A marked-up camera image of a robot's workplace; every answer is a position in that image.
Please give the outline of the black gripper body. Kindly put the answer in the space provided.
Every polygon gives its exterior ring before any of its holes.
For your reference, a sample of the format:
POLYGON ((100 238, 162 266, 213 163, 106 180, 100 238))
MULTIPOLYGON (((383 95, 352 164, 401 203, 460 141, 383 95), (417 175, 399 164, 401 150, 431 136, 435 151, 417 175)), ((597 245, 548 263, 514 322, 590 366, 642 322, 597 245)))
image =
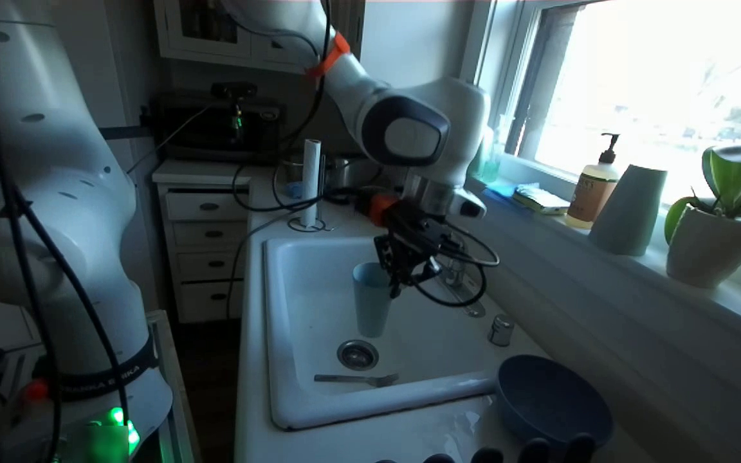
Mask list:
POLYGON ((377 214, 383 234, 373 240, 378 266, 388 276, 388 295, 397 299, 405 286, 420 286, 444 274, 441 226, 414 203, 392 203, 377 214))

